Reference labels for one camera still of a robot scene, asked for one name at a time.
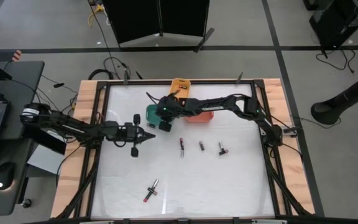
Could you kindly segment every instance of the black pole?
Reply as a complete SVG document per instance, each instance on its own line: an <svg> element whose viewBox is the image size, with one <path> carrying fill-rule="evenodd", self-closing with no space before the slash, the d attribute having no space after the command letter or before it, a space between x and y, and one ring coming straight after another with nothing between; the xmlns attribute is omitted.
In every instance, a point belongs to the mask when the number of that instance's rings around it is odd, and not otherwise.
<svg viewBox="0 0 358 224"><path fill-rule="evenodd" d="M340 115L358 103L358 82L330 100L315 103L311 107L311 115L322 124L335 124Z"/></svg>

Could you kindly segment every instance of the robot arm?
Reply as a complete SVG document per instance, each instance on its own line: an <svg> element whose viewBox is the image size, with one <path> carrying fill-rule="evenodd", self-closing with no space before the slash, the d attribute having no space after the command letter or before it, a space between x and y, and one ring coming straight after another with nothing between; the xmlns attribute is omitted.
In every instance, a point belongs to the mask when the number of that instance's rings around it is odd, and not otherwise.
<svg viewBox="0 0 358 224"><path fill-rule="evenodd" d="M133 142L134 147L131 150L133 157L137 157L139 154L136 149L137 144L155 137L138 126L140 124L138 114L134 115L134 124L118 125L116 121L88 124L64 115L60 111L51 110L48 105L40 103L25 105L21 122L24 126L50 128L62 136L74 136L81 145L92 148L100 146L104 138L112 141L117 147L123 147L127 142Z"/></svg>
<svg viewBox="0 0 358 224"><path fill-rule="evenodd" d="M160 99L157 105L156 115L163 120L159 128L163 131L170 131L169 122L175 118L184 116L196 116L206 111L229 110L242 119L255 121L265 131L270 145L281 146L282 129L276 124L271 124L266 119L259 101L243 94L233 94L227 97L210 100L197 100L195 98L176 98L172 93Z"/></svg>

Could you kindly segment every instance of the white table surface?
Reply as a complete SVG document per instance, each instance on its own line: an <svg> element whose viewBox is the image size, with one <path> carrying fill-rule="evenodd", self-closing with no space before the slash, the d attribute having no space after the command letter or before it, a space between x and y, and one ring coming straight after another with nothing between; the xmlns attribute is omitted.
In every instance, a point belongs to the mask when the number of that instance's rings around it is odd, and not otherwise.
<svg viewBox="0 0 358 224"><path fill-rule="evenodd" d="M146 126L145 109L152 104L145 92L161 98L168 85L113 86L106 120L119 124L139 113L147 132L157 137L122 148L104 141L91 212L92 218L217 218L273 217L273 205L259 130L253 121L230 111L215 111L208 124L173 122L170 133ZM250 85L192 85L199 100L233 93L251 96ZM183 138L185 157L180 157ZM198 144L203 141L205 151ZM222 141L228 154L219 156ZM143 202L147 188L159 179L156 191Z"/></svg>

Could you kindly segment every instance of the gray floor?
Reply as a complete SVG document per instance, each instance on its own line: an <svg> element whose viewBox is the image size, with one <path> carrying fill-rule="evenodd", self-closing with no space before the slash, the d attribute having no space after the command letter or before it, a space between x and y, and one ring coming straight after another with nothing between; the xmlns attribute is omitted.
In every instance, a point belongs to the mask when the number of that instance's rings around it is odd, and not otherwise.
<svg viewBox="0 0 358 224"><path fill-rule="evenodd" d="M302 0L268 0L268 4L280 45L317 45L308 24L312 13L303 7ZM89 14L85 0L5 0L0 10L0 49L104 47L97 25L89 28L86 23ZM117 47L105 16L100 14L98 18L109 46ZM273 45L260 0L211 0L208 27L216 31L206 45ZM358 31L350 40L349 45L358 45ZM126 45L194 45L198 41L151 36ZM309 109L313 103L358 81L358 51L351 63L355 74L318 62L314 57L318 53L283 52L298 111L304 118L311 118ZM274 51L128 52L112 56L129 65L132 75L138 71L144 78L236 78L241 72L243 78L281 78ZM44 75L78 89L81 80L103 67L106 57L107 53L24 54L21 60L45 61ZM340 52L330 55L329 61L337 66L344 63ZM58 108L68 105L73 94L52 85L45 79L40 82L40 88ZM307 122L303 122L303 127L326 216L358 218L358 105L346 111L342 123L335 128L321 129ZM53 178L31 179L26 196L34 201L34 206L18 206L12 215L0 217L0 223L46 220L54 195Z"/></svg>

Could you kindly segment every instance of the green object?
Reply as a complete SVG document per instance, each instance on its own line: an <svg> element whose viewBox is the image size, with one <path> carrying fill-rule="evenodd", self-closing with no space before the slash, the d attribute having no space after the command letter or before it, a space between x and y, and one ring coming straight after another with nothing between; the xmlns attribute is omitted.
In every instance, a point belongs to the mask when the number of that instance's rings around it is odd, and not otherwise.
<svg viewBox="0 0 358 224"><path fill-rule="evenodd" d="M150 124L158 126L162 120L159 116L155 115L156 110L157 105L148 105L146 108L146 120Z"/></svg>

